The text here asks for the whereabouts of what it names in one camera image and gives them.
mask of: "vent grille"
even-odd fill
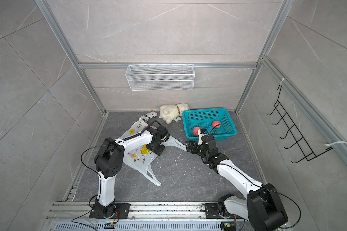
[[[85,224],[95,227],[98,231],[111,230],[104,228],[104,223],[98,221],[97,225],[94,226],[90,223]],[[220,221],[119,221],[114,231],[216,231],[221,230]],[[54,231],[86,231],[93,230],[92,228],[72,223],[70,221],[59,221]]]

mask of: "white wire mesh basket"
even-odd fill
[[[129,65],[126,78],[131,90],[193,90],[194,65]]]

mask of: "plush dog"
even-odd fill
[[[161,117],[167,124],[170,124],[172,120],[181,120],[180,116],[186,110],[190,110],[188,104],[177,104],[177,105],[162,105],[159,108]]]

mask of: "mounting plate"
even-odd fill
[[[220,217],[219,210],[217,208],[217,203],[207,203],[204,204],[204,207],[207,219],[223,219],[223,217]],[[229,219],[235,219],[235,216],[231,215]]]
[[[116,209],[119,211],[119,219],[127,219],[128,213],[130,211],[130,204],[128,203],[116,203]],[[89,218],[96,218],[96,219],[105,219],[100,211],[95,210],[94,206],[93,209],[90,212]]]

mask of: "pink ball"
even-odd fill
[[[193,128],[193,133],[195,136],[199,136],[199,132],[200,132],[200,127]]]
[[[220,121],[213,121],[212,122],[212,127],[215,127],[215,126],[217,126],[216,128],[220,128],[221,127],[221,122]]]

